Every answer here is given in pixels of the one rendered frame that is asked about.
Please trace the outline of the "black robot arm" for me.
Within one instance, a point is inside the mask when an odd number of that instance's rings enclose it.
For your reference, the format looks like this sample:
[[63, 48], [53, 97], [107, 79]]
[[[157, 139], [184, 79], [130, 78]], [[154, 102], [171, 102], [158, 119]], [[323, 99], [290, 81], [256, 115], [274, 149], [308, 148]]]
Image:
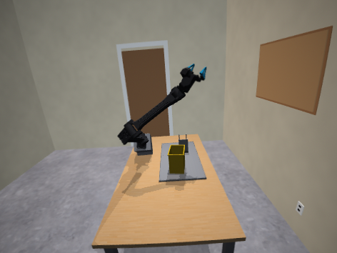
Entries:
[[[180, 74], [183, 79], [179, 83], [179, 86], [175, 86], [163, 101], [157, 104], [149, 112], [144, 114], [140, 119], [136, 121], [131, 119], [126, 124], [124, 124], [123, 130], [117, 136], [123, 145], [127, 144], [128, 142], [137, 142], [138, 149], [146, 148], [146, 143], [149, 140], [148, 137], [145, 136], [145, 134], [141, 131], [141, 129], [152, 119], [158, 116], [163, 110], [183, 99], [186, 96], [184, 92], [188, 93], [191, 88], [191, 84], [193, 85], [196, 80], [196, 77], [191, 74], [191, 69], [188, 67], [182, 69]], [[138, 131], [136, 131], [132, 124]]]

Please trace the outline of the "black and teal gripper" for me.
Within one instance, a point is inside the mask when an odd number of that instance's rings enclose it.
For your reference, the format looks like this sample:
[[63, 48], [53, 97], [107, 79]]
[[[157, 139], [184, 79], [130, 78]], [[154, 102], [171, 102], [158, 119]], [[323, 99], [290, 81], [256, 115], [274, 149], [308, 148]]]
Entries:
[[[191, 68], [191, 74], [192, 75], [194, 75], [195, 77], [196, 77], [196, 80], [195, 81], [198, 81], [198, 82], [200, 82], [201, 80], [205, 80], [205, 75], [206, 75], [206, 67], [202, 70], [202, 71], [200, 71], [200, 77], [199, 77], [199, 75], [195, 75], [195, 74], [193, 74], [193, 68], [194, 68], [194, 66], [195, 66], [195, 64], [192, 64], [192, 65], [190, 65], [190, 66], [188, 66], [188, 68]], [[205, 71], [204, 71], [205, 70]]]

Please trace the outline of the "yellow open-top bin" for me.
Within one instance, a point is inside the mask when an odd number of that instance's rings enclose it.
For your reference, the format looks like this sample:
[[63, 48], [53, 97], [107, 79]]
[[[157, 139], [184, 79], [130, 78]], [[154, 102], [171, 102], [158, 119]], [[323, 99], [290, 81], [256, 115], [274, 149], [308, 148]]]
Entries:
[[185, 145], [171, 145], [168, 160], [170, 174], [184, 174]]

